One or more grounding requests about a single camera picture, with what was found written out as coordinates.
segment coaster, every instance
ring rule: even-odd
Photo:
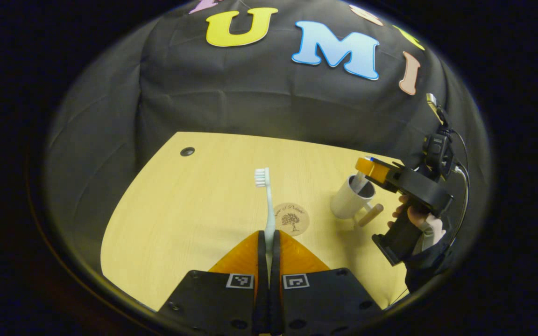
[[[273,208],[275,229],[282,230],[290,236],[305,232],[310,225],[308,212],[296,203],[282,203]]]

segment blue letter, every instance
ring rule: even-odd
[[[292,55],[293,61],[320,64],[321,58],[317,56],[317,47],[320,47],[327,64],[332,68],[346,55],[351,54],[350,61],[344,64],[346,71],[373,81],[379,79],[379,74],[375,71],[375,48],[379,45],[378,40],[353,32],[340,41],[327,26],[319,22],[298,21],[296,26],[302,28],[303,37],[300,51]]]

